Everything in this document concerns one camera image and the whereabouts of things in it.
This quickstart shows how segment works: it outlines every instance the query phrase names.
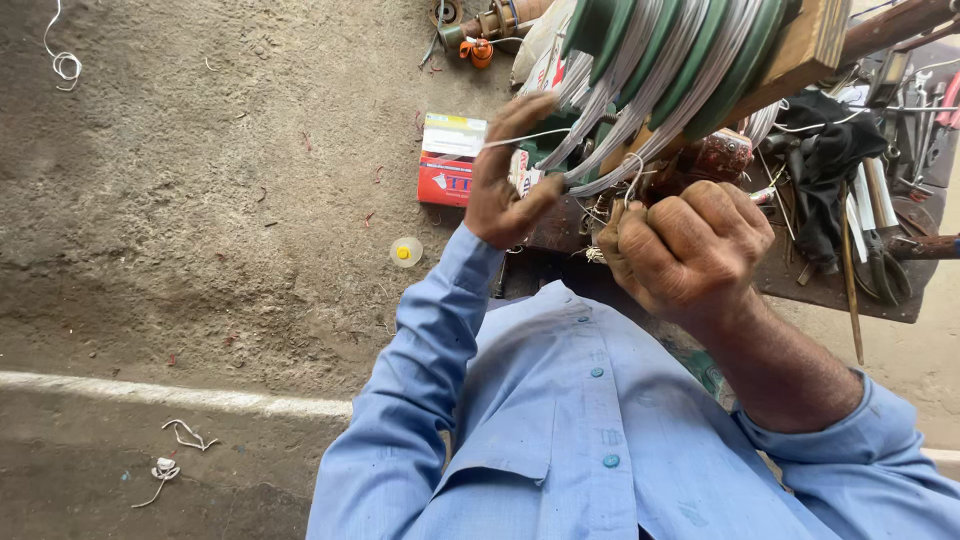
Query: wrench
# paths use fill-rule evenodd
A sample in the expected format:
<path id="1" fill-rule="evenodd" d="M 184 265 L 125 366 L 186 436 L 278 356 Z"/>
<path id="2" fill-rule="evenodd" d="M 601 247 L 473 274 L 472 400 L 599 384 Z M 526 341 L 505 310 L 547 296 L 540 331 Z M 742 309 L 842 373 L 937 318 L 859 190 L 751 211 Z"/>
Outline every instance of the wrench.
<path id="1" fill-rule="evenodd" d="M 947 91 L 947 83 L 939 83 L 936 88 L 933 90 L 933 107 L 939 107 L 940 102 L 944 99 L 944 92 Z M 920 141 L 920 159 L 916 162 L 916 169 L 913 172 L 913 185 L 920 185 L 924 181 L 922 175 L 924 171 L 924 163 L 926 162 L 926 153 L 930 150 L 930 141 L 933 136 L 933 126 L 934 121 L 936 120 L 937 115 L 933 112 L 928 112 L 924 117 L 924 138 Z"/>
<path id="2" fill-rule="evenodd" d="M 930 80 L 930 77 L 933 77 L 933 71 L 918 71 L 914 78 L 916 80 L 915 87 L 917 89 L 917 94 L 920 97 L 917 99 L 917 107 L 924 108 L 926 107 L 926 82 Z M 920 176 L 920 170 L 923 168 L 924 159 L 922 155 L 924 154 L 924 141 L 926 140 L 926 115 L 922 112 L 917 114 L 917 140 L 914 142 L 914 153 L 913 155 L 917 158 L 914 160 L 917 164 L 914 166 L 914 179 Z"/>

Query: spanner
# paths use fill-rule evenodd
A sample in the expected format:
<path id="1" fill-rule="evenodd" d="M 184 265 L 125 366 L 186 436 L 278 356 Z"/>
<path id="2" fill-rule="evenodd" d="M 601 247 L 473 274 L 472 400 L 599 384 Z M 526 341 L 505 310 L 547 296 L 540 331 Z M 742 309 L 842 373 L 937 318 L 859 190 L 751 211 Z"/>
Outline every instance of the spanner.
<path id="1" fill-rule="evenodd" d="M 923 108 L 926 107 L 926 82 L 930 80 L 930 77 L 933 77 L 933 71 L 918 71 L 914 78 L 916 80 L 916 89 L 917 94 L 920 95 L 920 98 L 917 100 L 917 107 Z M 917 177 L 920 176 L 920 171 L 924 166 L 924 141 L 926 141 L 926 115 L 922 112 L 917 114 L 917 140 L 914 142 L 915 148 L 913 155 L 917 158 L 914 159 L 916 163 L 914 165 L 914 181 L 916 182 Z"/>

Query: wooden block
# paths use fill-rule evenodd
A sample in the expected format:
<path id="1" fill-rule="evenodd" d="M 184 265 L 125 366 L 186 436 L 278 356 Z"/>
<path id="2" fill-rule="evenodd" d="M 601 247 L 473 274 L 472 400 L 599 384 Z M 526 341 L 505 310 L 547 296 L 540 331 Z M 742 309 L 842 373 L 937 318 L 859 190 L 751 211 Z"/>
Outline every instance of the wooden block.
<path id="1" fill-rule="evenodd" d="M 804 0 L 800 14 L 777 37 L 766 69 L 749 91 L 716 129 L 745 118 L 780 98 L 791 96 L 836 70 L 843 51 L 851 0 Z M 606 174 L 623 161 L 628 152 L 636 152 L 649 138 L 644 128 L 633 144 L 610 154 L 601 167 Z M 688 141 L 678 135 L 657 155 L 669 156 Z"/>

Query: man's right hand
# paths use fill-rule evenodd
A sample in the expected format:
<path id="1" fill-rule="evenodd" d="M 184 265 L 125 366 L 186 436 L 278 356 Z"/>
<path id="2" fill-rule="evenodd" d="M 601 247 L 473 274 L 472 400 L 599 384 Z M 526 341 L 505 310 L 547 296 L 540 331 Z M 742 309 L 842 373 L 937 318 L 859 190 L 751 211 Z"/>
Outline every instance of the man's right hand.
<path id="1" fill-rule="evenodd" d="M 757 305 L 751 279 L 773 241 L 746 193 L 702 181 L 649 209 L 617 201 L 598 243 L 620 286 L 697 337 Z"/>

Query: man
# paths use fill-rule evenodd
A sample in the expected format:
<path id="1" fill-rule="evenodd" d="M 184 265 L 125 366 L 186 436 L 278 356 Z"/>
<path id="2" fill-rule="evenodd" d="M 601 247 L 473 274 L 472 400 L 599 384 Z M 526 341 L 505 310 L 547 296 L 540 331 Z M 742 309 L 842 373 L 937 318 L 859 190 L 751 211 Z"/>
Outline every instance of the man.
<path id="1" fill-rule="evenodd" d="M 514 100 L 488 139 L 524 135 L 553 106 Z M 561 190 L 549 178 L 518 200 L 512 152 L 477 158 L 463 225 L 400 301 L 321 462 L 308 538 L 960 538 L 960 485 L 920 454 L 914 408 L 752 289 L 773 232 L 731 185 L 618 204 L 601 248 L 630 295 L 708 348 L 733 415 L 653 337 L 561 282 L 485 314 L 504 250 Z"/>

